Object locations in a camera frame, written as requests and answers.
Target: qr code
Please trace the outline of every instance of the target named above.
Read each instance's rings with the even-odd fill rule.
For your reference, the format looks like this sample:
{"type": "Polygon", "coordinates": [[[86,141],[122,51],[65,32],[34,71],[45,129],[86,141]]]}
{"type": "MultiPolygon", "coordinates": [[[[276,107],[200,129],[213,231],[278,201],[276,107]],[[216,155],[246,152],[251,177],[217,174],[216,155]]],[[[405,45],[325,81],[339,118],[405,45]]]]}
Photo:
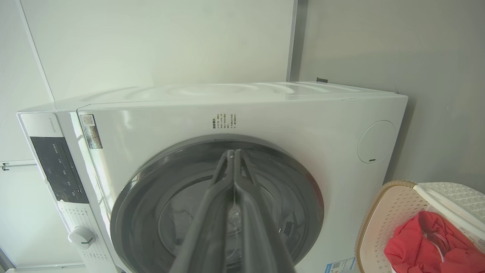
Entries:
{"type": "Polygon", "coordinates": [[[84,123],[85,126],[95,126],[96,125],[94,123],[93,115],[81,115],[81,117],[82,117],[82,123],[84,123]]]}

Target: front-loading washing machine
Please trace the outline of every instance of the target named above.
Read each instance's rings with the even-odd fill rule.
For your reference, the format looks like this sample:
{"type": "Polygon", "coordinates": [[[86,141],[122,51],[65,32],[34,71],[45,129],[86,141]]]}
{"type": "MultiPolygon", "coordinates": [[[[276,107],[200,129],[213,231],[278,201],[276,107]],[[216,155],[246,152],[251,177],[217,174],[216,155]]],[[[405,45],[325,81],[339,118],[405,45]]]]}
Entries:
{"type": "MultiPolygon", "coordinates": [[[[320,82],[111,90],[19,111],[92,272],[168,272],[221,155],[242,149],[297,272],[352,272],[407,97],[320,82]]],[[[227,272],[241,270],[241,212],[227,272]]]]}

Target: basket lid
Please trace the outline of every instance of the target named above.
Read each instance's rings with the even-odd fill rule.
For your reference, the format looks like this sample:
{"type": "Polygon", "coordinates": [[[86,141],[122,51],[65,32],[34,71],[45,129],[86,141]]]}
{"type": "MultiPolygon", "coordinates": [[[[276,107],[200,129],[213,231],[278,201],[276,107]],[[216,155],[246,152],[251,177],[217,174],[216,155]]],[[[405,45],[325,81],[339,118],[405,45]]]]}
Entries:
{"type": "Polygon", "coordinates": [[[419,183],[413,189],[443,216],[485,240],[485,194],[448,182],[419,183]]]}

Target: round glass door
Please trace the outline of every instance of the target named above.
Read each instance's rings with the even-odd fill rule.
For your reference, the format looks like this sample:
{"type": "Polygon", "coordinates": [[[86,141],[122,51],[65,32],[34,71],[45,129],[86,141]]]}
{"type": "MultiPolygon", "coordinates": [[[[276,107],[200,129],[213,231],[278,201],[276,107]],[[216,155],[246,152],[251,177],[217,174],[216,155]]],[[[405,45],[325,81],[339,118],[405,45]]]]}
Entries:
{"type": "MultiPolygon", "coordinates": [[[[323,222],[323,199],[311,174],[263,140],[208,136],[175,145],[142,166],[117,198],[111,218],[114,248],[136,273],[166,273],[182,246],[221,155],[242,149],[296,264],[313,246],[323,222]]],[[[241,271],[241,213],[227,219],[228,273],[241,271]]]]}

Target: gray floor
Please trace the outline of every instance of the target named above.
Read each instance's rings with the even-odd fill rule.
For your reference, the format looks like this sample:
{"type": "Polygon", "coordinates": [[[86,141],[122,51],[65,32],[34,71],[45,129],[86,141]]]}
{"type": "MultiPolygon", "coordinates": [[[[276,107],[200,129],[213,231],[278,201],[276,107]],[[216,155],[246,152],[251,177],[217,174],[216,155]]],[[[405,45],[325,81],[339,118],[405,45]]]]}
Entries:
{"type": "Polygon", "coordinates": [[[449,181],[485,192],[485,1],[306,1],[292,80],[409,96],[386,182],[449,181]]]}

